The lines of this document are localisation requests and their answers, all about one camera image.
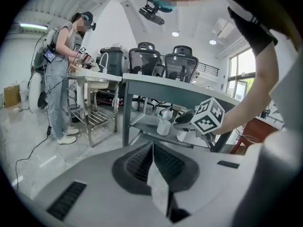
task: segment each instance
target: railing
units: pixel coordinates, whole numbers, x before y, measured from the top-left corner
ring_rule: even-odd
[[[165,65],[164,55],[160,57],[162,59],[162,64]],[[199,62],[198,67],[196,69],[198,72],[204,72],[215,77],[218,76],[219,69],[204,63]]]

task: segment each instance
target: black office chair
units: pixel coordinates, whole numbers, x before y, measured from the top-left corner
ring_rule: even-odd
[[[165,56],[166,78],[191,83],[198,67],[199,60],[192,55],[192,49],[188,46],[178,45],[174,53]]]
[[[130,73],[146,76],[163,76],[164,69],[160,59],[160,52],[155,50],[155,46],[149,42],[141,42],[138,44],[138,48],[131,49],[129,51],[129,70]],[[141,102],[144,99],[138,96],[134,98],[133,102],[138,102],[138,111],[140,110]]]

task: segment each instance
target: black vent slot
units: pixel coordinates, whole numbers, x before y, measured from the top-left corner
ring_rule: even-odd
[[[73,182],[60,197],[47,209],[55,218],[63,221],[77,199],[85,189],[86,184]]]
[[[190,189],[199,176],[196,161],[159,142],[154,143],[154,160],[171,192]]]
[[[116,182],[129,193],[151,195],[147,185],[149,169],[152,165],[152,145],[145,145],[118,158],[112,167]]]

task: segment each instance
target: gray floor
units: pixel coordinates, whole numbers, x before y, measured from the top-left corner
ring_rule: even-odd
[[[92,133],[94,148],[89,145],[84,125],[73,126],[80,130],[77,141],[70,145],[58,145],[51,136],[37,147],[29,160],[18,162],[19,191],[33,199],[38,192],[55,177],[81,160],[95,154],[122,147],[122,115],[118,112],[118,130],[113,132],[113,122]],[[48,120],[46,111],[32,114],[29,110],[19,112],[17,107],[0,109],[0,157],[1,165],[9,181],[16,181],[15,163],[18,159],[27,158],[33,147],[46,138]],[[137,133],[131,128],[130,138]],[[155,164],[151,166],[148,184],[152,187],[155,204],[165,214],[168,187]]]

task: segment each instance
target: ceiling light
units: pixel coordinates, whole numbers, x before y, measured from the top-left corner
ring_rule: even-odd
[[[210,40],[209,44],[215,45],[215,44],[217,44],[217,42],[215,40]]]
[[[172,35],[172,36],[174,36],[174,37],[178,37],[178,36],[179,36],[179,34],[180,34],[180,33],[179,33],[179,32],[177,32],[177,31],[174,31],[174,32],[172,32],[172,33],[171,33],[171,35]]]
[[[21,27],[38,28],[38,29],[47,30],[47,26],[44,26],[44,25],[35,25],[35,24],[25,24],[25,23],[21,23],[20,26],[21,26]]]

